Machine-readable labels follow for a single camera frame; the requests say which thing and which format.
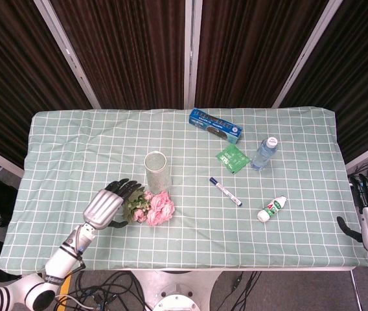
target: brown curtain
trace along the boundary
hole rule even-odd
[[[183,107],[185,0],[52,0],[103,108]]]
[[[368,150],[368,1],[346,0],[282,103],[336,112],[346,163]]]
[[[91,109],[32,1],[0,1],[0,155],[23,167],[38,111]]]
[[[196,106],[271,107],[327,2],[204,0]]]

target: marker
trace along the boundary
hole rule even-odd
[[[233,196],[226,188],[223,187],[223,185],[221,185],[219,182],[217,182],[213,177],[210,178],[210,181],[217,188],[219,188],[226,196],[228,196],[230,198],[230,200],[232,200],[233,202],[235,202],[237,206],[242,206],[242,202],[238,198],[236,198],[235,196]]]

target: green sachet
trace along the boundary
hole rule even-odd
[[[216,155],[216,157],[224,163],[232,174],[237,173],[250,162],[250,159],[233,144]]]

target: water bottle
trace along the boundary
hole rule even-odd
[[[262,170],[269,162],[270,158],[277,151],[277,139],[269,137],[264,139],[256,151],[254,158],[251,160],[251,168]]]

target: table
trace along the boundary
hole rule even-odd
[[[256,172],[248,165],[230,173],[215,158],[229,143],[189,124],[190,110],[37,113],[0,268],[41,271],[83,223],[83,210],[97,191],[121,178],[146,183],[143,161],[154,150],[171,163],[173,219],[158,227],[133,223],[99,231],[84,254],[88,269],[368,265],[363,246],[336,223],[342,216],[360,230],[333,112],[313,107],[204,111],[243,127],[236,145],[249,157],[261,140],[276,136],[281,143],[269,167]],[[225,197],[210,177],[243,206]],[[285,208],[260,223],[257,212],[280,195],[288,198]]]

